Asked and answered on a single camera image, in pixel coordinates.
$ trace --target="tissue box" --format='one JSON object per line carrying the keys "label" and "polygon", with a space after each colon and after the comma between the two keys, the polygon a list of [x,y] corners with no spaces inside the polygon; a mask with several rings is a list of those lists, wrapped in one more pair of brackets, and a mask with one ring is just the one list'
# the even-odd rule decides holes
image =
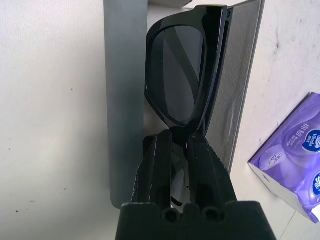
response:
{"label": "tissue box", "polygon": [[310,96],[248,163],[271,192],[320,220],[320,94]]}

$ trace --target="sunglasses lens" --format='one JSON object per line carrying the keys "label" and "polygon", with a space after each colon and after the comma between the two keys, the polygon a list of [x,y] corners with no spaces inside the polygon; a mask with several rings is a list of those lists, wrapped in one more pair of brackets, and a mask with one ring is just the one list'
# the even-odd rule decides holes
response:
{"label": "sunglasses lens", "polygon": [[167,28],[152,42],[148,91],[160,110],[181,125],[192,118],[204,58],[204,38],[190,26]]}

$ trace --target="black plastic frame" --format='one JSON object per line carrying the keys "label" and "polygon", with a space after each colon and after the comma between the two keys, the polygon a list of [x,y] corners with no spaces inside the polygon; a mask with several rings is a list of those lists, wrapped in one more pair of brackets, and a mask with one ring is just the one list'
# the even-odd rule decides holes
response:
{"label": "black plastic frame", "polygon": [[[147,34],[145,97],[156,114],[170,128],[172,141],[176,144],[185,145],[188,137],[197,131],[203,136],[207,133],[220,84],[231,15],[232,11],[228,10],[227,6],[200,5],[191,11],[168,16],[158,21]],[[189,26],[197,29],[202,34],[205,45],[200,86],[188,124],[179,123],[170,117],[160,108],[149,92],[149,83],[152,81],[149,78],[149,67],[153,41],[160,32],[176,26]]]}

